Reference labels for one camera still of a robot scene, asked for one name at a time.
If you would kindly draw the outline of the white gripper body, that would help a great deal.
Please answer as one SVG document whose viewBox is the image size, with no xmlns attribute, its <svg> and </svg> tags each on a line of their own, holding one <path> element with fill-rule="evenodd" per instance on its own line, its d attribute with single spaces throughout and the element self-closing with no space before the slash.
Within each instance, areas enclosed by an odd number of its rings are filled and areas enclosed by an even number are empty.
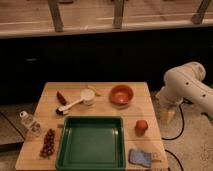
<svg viewBox="0 0 213 171">
<path fill-rule="evenodd" d="M 159 98 L 160 106 L 162 107 L 162 115 L 166 117 L 168 111 L 174 111 L 175 108 L 178 107 L 182 101 L 181 100 L 173 100 L 167 97 L 160 97 Z"/>
</svg>

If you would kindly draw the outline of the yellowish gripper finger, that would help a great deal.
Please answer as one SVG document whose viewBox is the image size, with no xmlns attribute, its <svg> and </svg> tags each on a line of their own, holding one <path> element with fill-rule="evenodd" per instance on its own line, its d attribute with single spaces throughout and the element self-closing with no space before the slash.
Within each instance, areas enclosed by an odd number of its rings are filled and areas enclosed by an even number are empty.
<svg viewBox="0 0 213 171">
<path fill-rule="evenodd" d="M 174 115 L 175 115 L 174 111 L 168 111 L 166 114 L 165 123 L 169 124 L 171 122 L 171 120 L 173 119 Z"/>
</svg>

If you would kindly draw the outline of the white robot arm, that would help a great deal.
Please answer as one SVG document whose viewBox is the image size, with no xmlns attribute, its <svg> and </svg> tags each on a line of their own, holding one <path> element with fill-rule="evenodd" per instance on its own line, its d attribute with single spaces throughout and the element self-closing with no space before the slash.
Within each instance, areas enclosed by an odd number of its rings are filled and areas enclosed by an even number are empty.
<svg viewBox="0 0 213 171">
<path fill-rule="evenodd" d="M 164 86 L 156 94 L 161 109 L 161 121 L 169 123 L 175 115 L 175 107 L 184 99 L 198 105 L 213 124 L 213 88 L 205 85 L 204 66 L 189 62 L 169 69 L 164 74 Z"/>
</svg>

